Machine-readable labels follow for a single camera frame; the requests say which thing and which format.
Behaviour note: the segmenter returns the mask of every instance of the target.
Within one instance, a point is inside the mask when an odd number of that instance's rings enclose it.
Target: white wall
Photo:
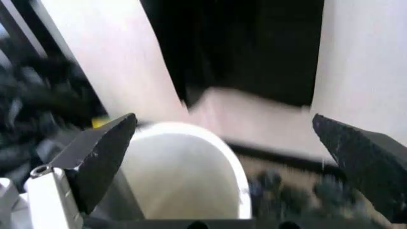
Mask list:
[[[109,114],[194,123],[229,139],[292,156],[333,159],[316,112],[407,145],[407,1],[325,0],[310,110],[214,88],[181,105],[138,0],[41,0]]]
[[[326,0],[312,111],[407,145],[407,1]]]

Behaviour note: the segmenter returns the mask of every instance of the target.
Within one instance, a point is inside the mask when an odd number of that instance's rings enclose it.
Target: white plastic cup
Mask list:
[[[216,135],[182,123],[137,128],[122,172],[146,219],[250,219],[242,165]]]

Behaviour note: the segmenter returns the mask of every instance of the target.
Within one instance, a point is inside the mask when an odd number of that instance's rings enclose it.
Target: yellow object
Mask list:
[[[93,128],[98,128],[101,127],[102,125],[110,122],[109,117],[97,117],[92,119],[92,127]]]

